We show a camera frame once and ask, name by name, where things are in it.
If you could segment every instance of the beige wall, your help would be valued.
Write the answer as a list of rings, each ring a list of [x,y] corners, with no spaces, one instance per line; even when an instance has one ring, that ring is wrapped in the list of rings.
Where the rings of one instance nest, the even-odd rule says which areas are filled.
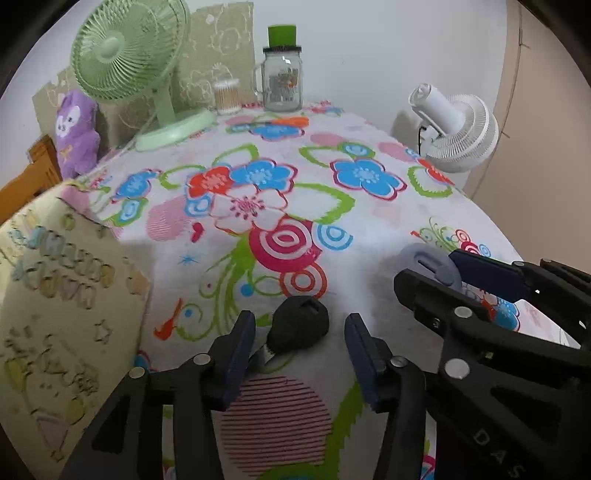
[[[591,88],[547,27],[515,0],[508,14],[502,134],[466,193],[527,261],[591,272]]]

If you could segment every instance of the power cord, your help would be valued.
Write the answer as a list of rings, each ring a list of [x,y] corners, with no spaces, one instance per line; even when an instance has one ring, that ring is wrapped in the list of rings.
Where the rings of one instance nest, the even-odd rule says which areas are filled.
[[[427,127],[425,127],[424,125],[421,125],[418,129],[418,141],[417,141],[417,145],[418,145],[418,154],[421,154],[421,132],[424,132],[427,129]]]

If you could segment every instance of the white desk fan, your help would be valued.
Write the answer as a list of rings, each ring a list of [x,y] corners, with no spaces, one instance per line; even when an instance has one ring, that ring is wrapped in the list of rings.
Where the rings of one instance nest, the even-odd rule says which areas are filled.
[[[422,83],[408,101],[428,125],[421,132],[421,153],[439,170],[448,173],[471,170],[495,149],[499,126],[476,95],[446,98],[434,86]]]

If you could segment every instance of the purple stuffed toy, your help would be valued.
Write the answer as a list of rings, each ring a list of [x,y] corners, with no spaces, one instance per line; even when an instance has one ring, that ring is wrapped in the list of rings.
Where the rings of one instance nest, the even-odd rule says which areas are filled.
[[[57,111],[56,150],[63,179],[75,179],[96,166],[100,136],[95,131],[97,104],[80,90],[69,91]]]

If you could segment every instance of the jar handle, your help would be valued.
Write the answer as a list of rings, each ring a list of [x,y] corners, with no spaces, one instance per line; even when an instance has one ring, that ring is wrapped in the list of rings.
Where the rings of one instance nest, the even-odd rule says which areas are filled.
[[[255,67],[252,69],[252,82],[251,82],[251,88],[252,91],[255,93],[256,95],[256,99],[258,100],[259,95],[262,95],[262,87],[261,90],[257,89],[257,85],[256,85],[256,71],[260,70],[261,71],[261,85],[262,85],[262,63],[257,63],[255,65]]]

